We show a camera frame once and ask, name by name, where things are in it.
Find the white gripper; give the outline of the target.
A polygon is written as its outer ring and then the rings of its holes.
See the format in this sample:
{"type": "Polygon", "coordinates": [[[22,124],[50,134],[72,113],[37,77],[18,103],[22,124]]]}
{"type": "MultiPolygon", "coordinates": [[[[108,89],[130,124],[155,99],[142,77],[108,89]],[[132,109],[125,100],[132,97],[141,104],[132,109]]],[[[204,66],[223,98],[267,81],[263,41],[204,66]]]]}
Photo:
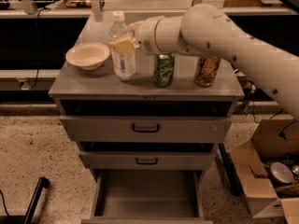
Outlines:
{"type": "Polygon", "coordinates": [[[148,55],[162,54],[157,45],[156,30],[163,18],[164,16],[151,17],[128,25],[128,29],[135,32],[135,39],[139,46],[133,37],[126,36],[110,41],[110,47],[119,54],[135,54],[138,48],[148,55]]]}

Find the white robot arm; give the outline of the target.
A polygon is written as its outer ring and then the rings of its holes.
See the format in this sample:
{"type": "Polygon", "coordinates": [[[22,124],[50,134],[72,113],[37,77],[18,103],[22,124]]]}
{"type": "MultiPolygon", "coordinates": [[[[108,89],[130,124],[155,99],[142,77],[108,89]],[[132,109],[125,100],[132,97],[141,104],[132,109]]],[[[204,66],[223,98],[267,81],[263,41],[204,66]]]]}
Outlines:
{"type": "Polygon", "coordinates": [[[245,33],[218,8],[199,4],[181,16],[135,22],[133,29],[110,43],[114,51],[222,58],[299,119],[299,57],[245,33]]]}

